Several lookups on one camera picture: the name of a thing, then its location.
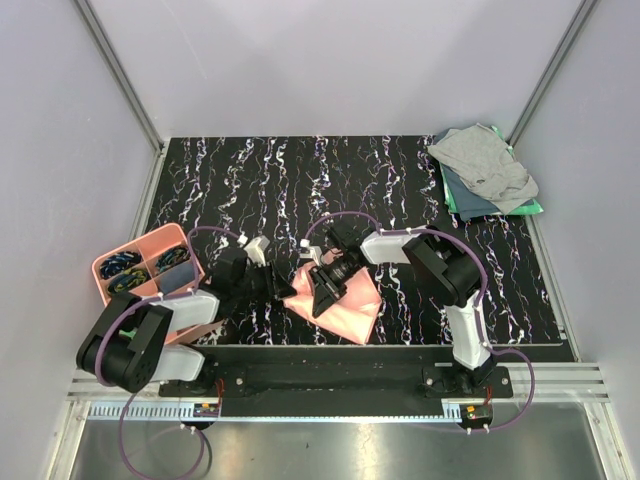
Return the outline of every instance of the folded cloth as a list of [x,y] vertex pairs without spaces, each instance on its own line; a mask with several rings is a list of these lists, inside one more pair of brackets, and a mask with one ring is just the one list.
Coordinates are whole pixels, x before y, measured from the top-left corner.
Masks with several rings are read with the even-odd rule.
[[451,129],[428,152],[471,192],[509,213],[538,194],[538,185],[496,133],[480,124]]
[[[327,261],[333,255],[328,254]],[[293,288],[297,295],[284,299],[284,306],[319,327],[326,328],[354,343],[365,344],[378,318],[382,298],[366,268],[358,271],[347,283],[347,293],[318,318],[313,318],[313,294],[309,270],[315,262],[307,262],[296,272]]]
[[[453,197],[453,213],[458,213],[460,219],[463,222],[475,217],[484,217],[485,215],[493,215],[499,213],[500,210],[493,203],[479,197],[475,193],[471,193],[467,187],[462,183],[462,180],[456,172],[451,170],[446,165],[441,165],[440,170],[442,172],[442,178],[446,183],[446,187],[449,188],[450,194]],[[535,205],[535,200],[528,200],[523,205],[518,207],[514,212],[509,212],[512,215],[518,215],[518,209],[523,206]]]

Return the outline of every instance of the metal beam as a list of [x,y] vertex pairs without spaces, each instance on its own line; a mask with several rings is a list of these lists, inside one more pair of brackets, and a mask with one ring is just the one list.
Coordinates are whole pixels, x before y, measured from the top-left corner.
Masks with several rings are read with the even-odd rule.
[[547,68],[545,68],[542,77],[538,81],[536,88],[534,89],[527,105],[525,106],[520,118],[516,122],[516,126],[513,129],[513,133],[511,137],[509,137],[508,142],[510,145],[515,146],[518,143],[518,140],[522,137],[524,130],[527,128],[529,121],[533,117],[540,101],[544,97],[544,94],[551,85],[551,82],[555,78],[556,74],[560,70],[560,67],[564,63],[571,47],[576,42],[578,35],[584,29],[587,21],[591,17],[591,14],[595,10],[596,6],[600,0],[583,0],[580,3],[580,6],[576,10],[573,18],[571,19],[571,23],[567,27],[567,30],[564,32],[564,35],[560,39],[560,43],[556,47],[555,52],[551,56],[551,60],[547,64]]
[[113,48],[113,45],[109,41],[109,37],[107,36],[102,23],[98,19],[98,16],[95,13],[95,10],[91,6],[91,2],[89,0],[71,0],[73,4],[76,6],[78,13],[84,24],[86,25],[91,37],[93,38],[96,47],[100,51],[102,58],[104,59],[107,67],[111,71],[114,80],[120,87],[122,94],[124,95],[129,107],[133,115],[138,120],[140,124],[140,128],[142,128],[143,133],[147,137],[149,144],[156,152],[156,154],[160,153],[162,149],[162,144],[164,143],[163,139],[158,134],[151,118],[147,114],[146,110],[142,106],[142,102],[140,102],[140,98],[136,94],[129,77],[124,71],[118,56]]

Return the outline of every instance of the white wall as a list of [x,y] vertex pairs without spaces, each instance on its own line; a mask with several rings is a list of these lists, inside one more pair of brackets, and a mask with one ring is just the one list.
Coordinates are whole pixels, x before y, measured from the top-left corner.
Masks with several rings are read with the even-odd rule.
[[600,2],[516,149],[580,352],[602,366],[640,472],[640,5]]
[[161,135],[511,131],[579,0],[92,0]]
[[0,477],[42,478],[152,151],[68,0],[0,2]]

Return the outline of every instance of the pink tray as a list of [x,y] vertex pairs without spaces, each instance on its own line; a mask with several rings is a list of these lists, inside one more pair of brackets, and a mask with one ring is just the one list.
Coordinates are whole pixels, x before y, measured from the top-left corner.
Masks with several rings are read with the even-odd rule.
[[[96,284],[98,285],[98,290],[100,291],[100,296],[102,297],[102,301],[104,302],[104,304],[107,305],[111,300],[111,297],[107,293],[107,287],[109,286],[109,282],[112,280],[112,278],[109,278],[107,280],[103,280],[102,278],[100,278],[100,265],[107,257],[121,252],[122,250],[138,252],[142,257],[142,262],[137,265],[137,267],[141,267],[147,270],[151,275],[151,280],[143,283],[139,287],[134,288],[133,290],[131,290],[131,293],[140,295],[142,297],[148,297],[156,295],[158,293],[158,284],[156,283],[156,280],[166,273],[158,273],[158,270],[156,269],[156,261],[158,260],[158,257],[160,257],[160,255],[162,255],[170,248],[177,247],[178,245],[186,246],[187,237],[182,231],[180,225],[178,225],[177,223],[168,223],[143,235],[142,237],[136,238],[129,243],[125,243],[124,245],[121,245],[118,248],[96,258],[91,265],[91,271],[93,272],[93,277],[96,280]],[[198,270],[200,271],[200,278],[204,277],[204,271],[202,270],[202,267],[199,263]],[[192,286],[193,282],[171,293],[186,292],[187,289]],[[197,327],[185,328],[184,330],[172,332],[167,335],[165,345],[193,342],[202,335],[206,335],[207,333],[213,331],[219,325],[220,322],[217,322],[215,324],[212,323],[207,325],[199,325]]]

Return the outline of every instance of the marble tabletop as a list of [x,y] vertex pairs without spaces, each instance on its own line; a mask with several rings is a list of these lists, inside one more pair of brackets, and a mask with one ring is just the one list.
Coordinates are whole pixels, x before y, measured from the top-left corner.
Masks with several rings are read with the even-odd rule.
[[[297,242],[327,212],[359,210],[384,228],[448,223],[480,253],[489,273],[484,301],[492,342],[553,344],[560,334],[524,219],[490,216],[463,223],[444,205],[437,163],[427,156],[433,137],[174,138],[160,175],[147,230],[178,222],[217,225],[272,241],[285,276],[301,264]],[[366,221],[357,220],[366,226]],[[317,242],[321,243],[321,230]],[[203,264],[225,245],[198,235]],[[383,298],[369,343],[450,343],[444,309],[418,287],[410,267],[371,270]],[[200,339],[214,344],[348,344],[286,310],[280,302],[251,305]]]

